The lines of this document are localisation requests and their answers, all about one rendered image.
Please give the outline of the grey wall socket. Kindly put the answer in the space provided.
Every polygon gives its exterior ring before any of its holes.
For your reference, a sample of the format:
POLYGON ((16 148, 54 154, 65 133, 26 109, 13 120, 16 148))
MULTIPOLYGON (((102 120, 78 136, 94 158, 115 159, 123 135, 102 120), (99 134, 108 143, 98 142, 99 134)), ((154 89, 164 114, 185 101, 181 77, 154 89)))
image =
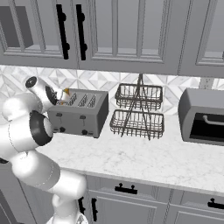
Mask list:
POLYGON ((214 84, 214 78, 201 78, 199 82, 200 89, 211 89, 214 84))

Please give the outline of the grey bread box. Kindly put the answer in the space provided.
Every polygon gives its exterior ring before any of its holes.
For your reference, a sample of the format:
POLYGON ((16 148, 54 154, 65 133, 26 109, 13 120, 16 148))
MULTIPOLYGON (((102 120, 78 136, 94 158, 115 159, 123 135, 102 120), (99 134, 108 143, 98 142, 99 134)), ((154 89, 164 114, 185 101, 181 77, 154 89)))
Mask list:
POLYGON ((178 120, 185 142, 224 146, 224 126, 205 123, 224 123, 224 91, 187 88, 178 103, 178 120))

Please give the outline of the grey wall cupboard door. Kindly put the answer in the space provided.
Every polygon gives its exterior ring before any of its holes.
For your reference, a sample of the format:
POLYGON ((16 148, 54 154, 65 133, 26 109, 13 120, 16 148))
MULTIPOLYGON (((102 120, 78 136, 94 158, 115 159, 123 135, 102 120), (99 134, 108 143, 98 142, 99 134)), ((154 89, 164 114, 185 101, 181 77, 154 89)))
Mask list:
POLYGON ((177 74, 189 0, 76 0, 85 15, 83 70, 177 74))
POLYGON ((178 73, 224 79, 224 0, 190 0, 178 73))
POLYGON ((78 67, 71 0, 0 0, 0 65, 78 67), (63 58, 56 5, 66 14, 63 58))

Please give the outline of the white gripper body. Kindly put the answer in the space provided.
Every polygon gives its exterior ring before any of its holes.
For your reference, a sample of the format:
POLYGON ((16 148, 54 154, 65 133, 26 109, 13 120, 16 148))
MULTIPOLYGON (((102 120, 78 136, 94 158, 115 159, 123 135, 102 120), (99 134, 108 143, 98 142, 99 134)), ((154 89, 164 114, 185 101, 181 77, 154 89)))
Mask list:
POLYGON ((70 100, 70 95, 66 94, 64 89, 59 89, 57 91, 57 100, 59 105, 63 105, 64 103, 67 103, 70 100))

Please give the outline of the grey four-slot toaster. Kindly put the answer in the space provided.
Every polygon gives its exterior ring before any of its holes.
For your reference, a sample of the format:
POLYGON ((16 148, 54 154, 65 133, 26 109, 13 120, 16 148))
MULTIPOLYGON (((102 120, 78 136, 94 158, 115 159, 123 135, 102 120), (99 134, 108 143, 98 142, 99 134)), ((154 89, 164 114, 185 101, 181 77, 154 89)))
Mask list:
POLYGON ((54 133, 98 138, 109 114, 107 91, 70 88, 70 100, 47 111, 54 133))

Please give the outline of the grey base cupboard door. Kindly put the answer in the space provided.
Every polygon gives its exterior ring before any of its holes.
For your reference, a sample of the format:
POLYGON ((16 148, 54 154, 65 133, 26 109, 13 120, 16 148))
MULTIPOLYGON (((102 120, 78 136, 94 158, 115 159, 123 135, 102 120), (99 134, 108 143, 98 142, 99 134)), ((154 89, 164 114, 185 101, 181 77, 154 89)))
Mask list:
POLYGON ((52 224, 51 218, 54 214, 52 204, 53 194, 27 185, 22 181, 20 181, 20 185, 36 222, 38 224, 52 224))
POLYGON ((224 213, 170 205, 166 224, 224 224, 224 213))
POLYGON ((166 204, 147 199, 121 196, 108 192, 88 192, 91 199, 96 198, 98 210, 94 224, 163 224, 166 204))

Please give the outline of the grey drawer front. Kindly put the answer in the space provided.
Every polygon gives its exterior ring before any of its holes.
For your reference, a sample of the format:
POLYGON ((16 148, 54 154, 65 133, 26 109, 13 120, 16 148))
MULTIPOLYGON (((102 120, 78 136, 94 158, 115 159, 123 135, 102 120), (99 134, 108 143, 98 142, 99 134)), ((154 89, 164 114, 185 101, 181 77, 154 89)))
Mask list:
POLYGON ((171 190, 169 188, 161 186, 146 185, 137 182, 130 182, 112 178, 102 178, 90 175, 87 175, 87 185, 89 190, 97 192, 113 193, 127 197, 134 197, 142 200, 151 200, 161 203, 167 203, 169 201, 171 193, 171 190), (116 192, 115 186, 118 186, 120 183, 122 183, 124 187, 128 188, 134 185, 137 189, 137 195, 124 192, 116 192))
POLYGON ((207 212, 224 214, 224 208, 210 207, 207 203, 212 202, 224 205, 224 197, 199 192, 188 192, 183 190, 173 190, 171 204, 175 206, 200 209, 207 212))

